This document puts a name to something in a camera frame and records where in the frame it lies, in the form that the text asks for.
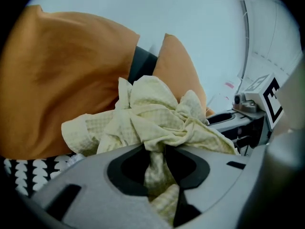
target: black and white patterned fabric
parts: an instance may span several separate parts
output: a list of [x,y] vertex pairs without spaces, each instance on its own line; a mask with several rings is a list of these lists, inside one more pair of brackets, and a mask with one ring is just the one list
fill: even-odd
[[41,189],[49,180],[64,171],[67,168],[67,161],[73,155],[35,160],[1,158],[1,163],[15,189],[31,197],[35,191]]

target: towel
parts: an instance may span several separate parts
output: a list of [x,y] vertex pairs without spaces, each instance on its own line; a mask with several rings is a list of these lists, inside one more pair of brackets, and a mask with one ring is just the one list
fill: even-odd
[[178,103],[159,78],[143,76],[133,85],[119,78],[114,110],[83,114],[63,123],[61,132],[68,147],[85,156],[143,143],[151,159],[144,185],[155,211],[172,224],[179,189],[164,158],[165,146],[185,144],[236,154],[232,141],[206,124],[195,92],[187,91]]

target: gray plastic panel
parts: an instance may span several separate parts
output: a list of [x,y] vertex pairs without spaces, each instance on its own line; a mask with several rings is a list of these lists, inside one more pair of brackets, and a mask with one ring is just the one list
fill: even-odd
[[[201,216],[196,217],[178,228],[236,228],[243,207],[257,180],[264,153],[265,146],[255,148],[244,170],[228,192],[222,198],[219,198],[219,201]],[[202,203],[205,201],[200,198],[198,197],[197,201],[194,202],[194,206],[197,208],[204,206]]]
[[36,204],[33,200],[28,197],[20,194],[20,198],[26,204],[28,209],[40,220],[44,225],[47,225],[47,228],[51,229],[72,229],[60,221],[54,219],[47,212],[45,212],[38,204]]
[[169,229],[147,197],[124,195],[107,177],[109,162],[138,146],[88,157],[50,181],[32,199],[46,209],[67,185],[76,184],[81,190],[62,219],[66,225],[78,229]]
[[205,159],[210,166],[206,180],[198,188],[184,192],[188,204],[194,205],[202,213],[222,198],[242,173],[243,170],[229,166],[227,163],[234,161],[246,164],[249,160],[249,157],[245,156],[226,155],[195,147],[181,147],[181,149]]

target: white wall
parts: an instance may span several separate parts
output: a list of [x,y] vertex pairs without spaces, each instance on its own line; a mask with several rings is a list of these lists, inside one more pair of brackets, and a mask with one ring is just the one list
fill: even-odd
[[301,60],[297,22],[280,0],[245,0],[249,18],[249,58],[240,90],[274,73],[282,85]]
[[138,46],[158,55],[164,34],[186,47],[208,100],[244,65],[239,0],[32,0],[44,11],[79,11],[114,20],[140,34]]

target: orange cushion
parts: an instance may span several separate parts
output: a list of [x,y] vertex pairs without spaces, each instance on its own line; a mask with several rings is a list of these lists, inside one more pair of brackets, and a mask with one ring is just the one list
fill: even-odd
[[139,36],[108,19],[27,7],[0,58],[0,155],[71,152],[61,124],[114,108]]
[[214,113],[211,109],[206,109],[205,92],[195,67],[186,49],[175,36],[165,34],[153,75],[170,88],[178,101],[188,90],[193,90],[207,116]]

